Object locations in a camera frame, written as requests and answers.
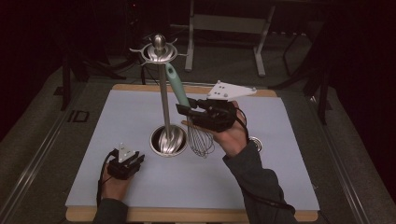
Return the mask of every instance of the sleeve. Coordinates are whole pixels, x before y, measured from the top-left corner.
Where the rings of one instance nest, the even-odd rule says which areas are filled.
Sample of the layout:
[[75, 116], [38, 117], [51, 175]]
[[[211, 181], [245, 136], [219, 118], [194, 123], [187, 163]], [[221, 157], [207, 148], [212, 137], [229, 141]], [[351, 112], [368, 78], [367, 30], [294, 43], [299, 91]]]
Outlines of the sleeve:
[[115, 199], [103, 199], [98, 207], [94, 224], [124, 224], [128, 214], [128, 206]]
[[245, 193], [247, 191], [250, 195], [286, 203], [275, 172], [262, 168], [260, 154], [253, 142], [250, 141], [235, 157], [225, 156], [223, 160], [241, 189], [244, 189], [242, 193], [249, 223], [297, 223], [290, 210], [260, 203]]

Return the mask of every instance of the table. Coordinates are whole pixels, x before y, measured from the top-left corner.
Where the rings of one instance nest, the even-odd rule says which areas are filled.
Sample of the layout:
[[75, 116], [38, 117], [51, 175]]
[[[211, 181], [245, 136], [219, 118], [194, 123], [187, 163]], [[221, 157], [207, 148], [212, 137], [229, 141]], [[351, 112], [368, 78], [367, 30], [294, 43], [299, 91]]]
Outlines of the table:
[[195, 14], [194, 0], [191, 0], [190, 4], [189, 45], [184, 68], [186, 72], [192, 70], [194, 55], [193, 32], [195, 29], [198, 29], [260, 35], [260, 42], [253, 48], [253, 53], [259, 77], [265, 76], [265, 69], [262, 63], [262, 46], [268, 35], [271, 19], [275, 12], [276, 7], [274, 5], [271, 6], [266, 19], [253, 19]]
[[[206, 94], [211, 88], [185, 87], [186, 93]], [[157, 86], [140, 85], [116, 85], [114, 91], [159, 91]], [[258, 90], [256, 96], [276, 97], [273, 91]], [[71, 221], [90, 221], [96, 213], [96, 206], [76, 206], [68, 205], [66, 217]], [[298, 210], [296, 218], [299, 221], [314, 221], [318, 218], [315, 210]], [[205, 209], [205, 208], [155, 208], [155, 207], [131, 207], [129, 209], [128, 221], [145, 222], [248, 222], [248, 217], [244, 209]]]

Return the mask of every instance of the cable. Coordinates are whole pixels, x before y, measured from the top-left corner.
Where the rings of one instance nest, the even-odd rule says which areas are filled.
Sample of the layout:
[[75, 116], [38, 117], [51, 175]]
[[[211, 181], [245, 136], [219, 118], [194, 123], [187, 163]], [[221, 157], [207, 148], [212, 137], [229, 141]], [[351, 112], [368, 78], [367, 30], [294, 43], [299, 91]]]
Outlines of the cable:
[[179, 31], [176, 31], [176, 32], [170, 34], [170, 36], [175, 36], [175, 35], [181, 34], [181, 33], [185, 32], [185, 31], [187, 31], [188, 29], [189, 29], [188, 27], [183, 28], [183, 29], [181, 29]]
[[242, 110], [241, 110], [240, 108], [238, 108], [238, 107], [236, 107], [235, 109], [239, 110], [239, 112], [241, 112], [242, 116], [244, 117], [245, 122], [242, 121], [240, 118], [238, 118], [237, 115], [234, 115], [235, 120], [238, 121], [238, 123], [239, 123], [239, 124], [242, 126], [242, 128], [245, 130], [245, 136], [246, 136], [247, 143], [248, 143], [248, 141], [249, 141], [249, 136], [248, 136], [248, 119], [247, 119], [247, 117], [246, 117], [244, 111], [242, 111]]
[[105, 184], [107, 182], [107, 179], [105, 182], [103, 182], [103, 173], [105, 172], [105, 167], [108, 161], [108, 158], [110, 158], [110, 156], [115, 156], [117, 153], [117, 150], [114, 149], [113, 151], [111, 151], [110, 153], [108, 153], [108, 155], [106, 156], [105, 160], [103, 161], [103, 165], [102, 165], [102, 170], [100, 172], [100, 176], [99, 176], [99, 180], [98, 180], [98, 190], [96, 192], [96, 206], [99, 207], [100, 202], [102, 201], [102, 185]]
[[239, 185], [239, 187], [241, 188], [241, 190], [243, 192], [246, 193], [247, 196], [249, 196], [251, 199], [253, 199], [256, 202], [265, 203], [265, 204], [267, 204], [271, 207], [275, 207], [275, 208], [290, 210], [293, 214], [296, 213], [296, 209], [288, 203], [280, 203], [280, 202], [273, 201], [271, 199], [266, 199], [266, 198], [263, 198], [263, 197], [260, 197], [260, 196], [250, 193], [241, 185]]
[[154, 80], [154, 82], [159, 86], [160, 84], [157, 82], [157, 79], [155, 79], [155, 77], [150, 73], [149, 70], [154, 70], [154, 69], [149, 69], [147, 66], [143, 65], [144, 68], [146, 68], [146, 70], [148, 71], [148, 75], [151, 77], [152, 80]]

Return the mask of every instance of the person's right hand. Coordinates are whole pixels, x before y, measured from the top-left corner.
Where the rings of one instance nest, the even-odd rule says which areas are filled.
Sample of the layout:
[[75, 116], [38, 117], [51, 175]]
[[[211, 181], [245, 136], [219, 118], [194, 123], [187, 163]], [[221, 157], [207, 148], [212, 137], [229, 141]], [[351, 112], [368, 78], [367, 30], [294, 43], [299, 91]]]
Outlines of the person's right hand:
[[108, 164], [105, 167], [105, 172], [103, 173], [103, 186], [102, 186], [102, 198], [115, 199], [122, 201], [128, 191], [129, 185], [131, 184], [134, 176], [130, 176], [126, 180], [121, 180], [112, 177], [107, 172]]
[[[233, 105], [239, 108], [236, 101], [233, 101]], [[242, 116], [242, 113], [239, 110], [236, 110], [236, 113], [237, 117], [245, 122], [245, 118]], [[245, 130], [237, 121], [235, 121], [233, 127], [221, 133], [209, 130], [203, 131], [213, 134], [213, 139], [220, 144], [228, 157], [236, 156], [247, 145]]]

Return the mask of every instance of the wooden table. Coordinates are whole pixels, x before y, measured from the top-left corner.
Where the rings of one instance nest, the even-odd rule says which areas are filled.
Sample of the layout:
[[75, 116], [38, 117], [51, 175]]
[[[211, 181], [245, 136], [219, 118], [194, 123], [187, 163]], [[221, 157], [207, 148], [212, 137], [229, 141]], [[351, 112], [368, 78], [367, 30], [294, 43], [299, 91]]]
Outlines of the wooden table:
[[[186, 93], [208, 93], [212, 87], [186, 86]], [[159, 91], [159, 86], [118, 84], [113, 87], [118, 91]], [[277, 97], [274, 91], [257, 90], [254, 96]], [[69, 206], [66, 218], [70, 221], [92, 221], [96, 214], [95, 206]], [[318, 213], [315, 211], [296, 211], [298, 221], [315, 221]], [[245, 210], [230, 209], [173, 209], [173, 208], [138, 208], [130, 207], [128, 222], [235, 222], [248, 223]]]

